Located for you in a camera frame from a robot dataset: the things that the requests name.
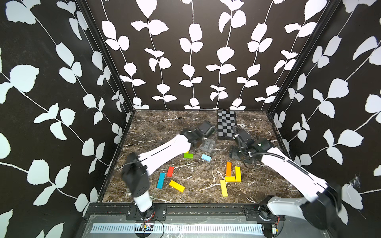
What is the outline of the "green short block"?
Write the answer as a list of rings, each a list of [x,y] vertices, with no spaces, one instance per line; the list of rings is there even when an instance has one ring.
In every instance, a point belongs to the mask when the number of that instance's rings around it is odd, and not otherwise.
[[[193,154],[191,154],[191,153],[184,153],[184,158],[185,159],[192,159],[193,158]]]

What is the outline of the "light blue short block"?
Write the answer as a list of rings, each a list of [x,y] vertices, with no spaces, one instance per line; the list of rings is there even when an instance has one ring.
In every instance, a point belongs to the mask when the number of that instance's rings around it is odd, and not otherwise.
[[[208,156],[208,155],[205,155],[205,154],[202,154],[201,158],[205,161],[208,161],[210,162],[211,161],[211,156]]]

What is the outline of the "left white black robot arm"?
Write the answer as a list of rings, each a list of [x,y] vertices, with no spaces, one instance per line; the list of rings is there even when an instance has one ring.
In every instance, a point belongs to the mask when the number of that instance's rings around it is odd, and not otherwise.
[[[216,132],[214,127],[207,130],[200,128],[194,130],[184,129],[181,134],[176,135],[167,143],[142,153],[140,155],[132,152],[126,158],[123,165],[121,177],[132,194],[140,213],[153,211],[154,205],[149,195],[149,176],[160,166],[185,153],[191,147],[200,148],[204,141]]]

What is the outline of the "yellow-orange long block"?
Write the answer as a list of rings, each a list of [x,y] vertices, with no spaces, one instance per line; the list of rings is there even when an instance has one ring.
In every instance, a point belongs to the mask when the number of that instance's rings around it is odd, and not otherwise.
[[[182,186],[181,184],[179,184],[173,180],[170,181],[169,186],[178,190],[179,192],[184,192],[184,190],[185,190],[184,186]]]

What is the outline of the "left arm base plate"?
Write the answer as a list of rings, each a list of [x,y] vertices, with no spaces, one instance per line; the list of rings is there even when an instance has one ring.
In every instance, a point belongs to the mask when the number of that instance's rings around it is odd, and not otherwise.
[[[131,205],[127,211],[127,221],[146,221],[149,219],[164,221],[167,214],[167,205],[153,204],[147,211],[141,212],[136,205]]]

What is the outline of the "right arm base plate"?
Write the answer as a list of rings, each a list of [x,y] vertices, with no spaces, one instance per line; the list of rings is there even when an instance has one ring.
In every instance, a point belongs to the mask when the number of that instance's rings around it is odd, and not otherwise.
[[[258,204],[245,205],[242,212],[247,221],[256,221],[258,223],[278,223],[285,221],[285,216],[274,215],[268,208]]]

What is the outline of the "teal long block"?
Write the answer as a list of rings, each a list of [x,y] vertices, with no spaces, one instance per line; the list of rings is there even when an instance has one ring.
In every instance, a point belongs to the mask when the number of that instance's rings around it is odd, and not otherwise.
[[[165,180],[166,174],[165,173],[160,173],[158,183],[157,183],[157,188],[162,189],[164,185],[164,180]]]

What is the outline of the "red short block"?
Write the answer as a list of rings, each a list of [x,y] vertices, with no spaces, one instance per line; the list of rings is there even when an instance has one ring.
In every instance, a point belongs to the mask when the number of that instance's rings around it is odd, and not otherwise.
[[[170,167],[168,168],[168,171],[167,171],[167,173],[166,173],[166,176],[169,177],[169,178],[171,178],[171,177],[173,176],[173,172],[174,172],[174,167],[173,167],[173,166],[170,166]]]

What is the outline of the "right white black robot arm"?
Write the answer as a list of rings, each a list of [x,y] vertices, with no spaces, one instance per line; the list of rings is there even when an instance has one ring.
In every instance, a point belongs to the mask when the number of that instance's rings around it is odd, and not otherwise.
[[[290,182],[301,194],[300,198],[272,196],[262,202],[266,212],[300,218],[317,229],[334,228],[342,210],[341,187],[315,176],[288,158],[266,139],[250,140],[249,144],[236,139],[229,156],[244,164],[261,162]]]

